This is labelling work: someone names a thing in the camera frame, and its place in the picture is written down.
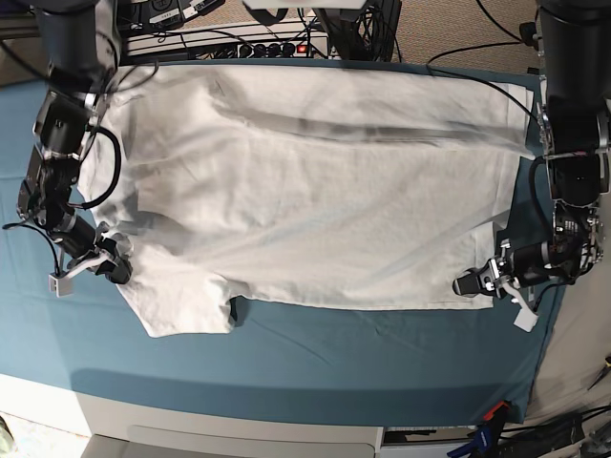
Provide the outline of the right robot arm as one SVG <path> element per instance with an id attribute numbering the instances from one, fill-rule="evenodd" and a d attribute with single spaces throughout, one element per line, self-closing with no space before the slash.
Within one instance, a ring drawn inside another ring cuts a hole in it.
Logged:
<path id="1" fill-rule="evenodd" d="M 120 34 L 115 1 L 34 1 L 38 29 L 50 58 L 43 75 L 48 91 L 33 126 L 34 145 L 16 204 L 20 226 L 44 236 L 53 252 L 51 290 L 67 294 L 82 271 L 125 284 L 132 267 L 108 227 L 93 227 L 78 213 L 108 199 L 120 176 L 121 150 L 115 134 L 102 127 L 108 98 L 117 89 Z M 110 140 L 114 165 L 100 196 L 71 200 L 80 168 L 97 136 Z"/>

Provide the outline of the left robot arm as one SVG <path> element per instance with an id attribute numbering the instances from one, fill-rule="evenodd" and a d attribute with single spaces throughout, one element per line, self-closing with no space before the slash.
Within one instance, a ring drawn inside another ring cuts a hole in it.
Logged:
<path id="1" fill-rule="evenodd" d="M 521 28 L 542 63 L 537 107 L 543 153 L 529 169 L 542 242 L 499 254 L 453 282 L 458 296 L 521 297 L 522 288 L 573 284 L 603 255 L 600 198 L 610 190 L 610 4 L 540 1 Z"/>

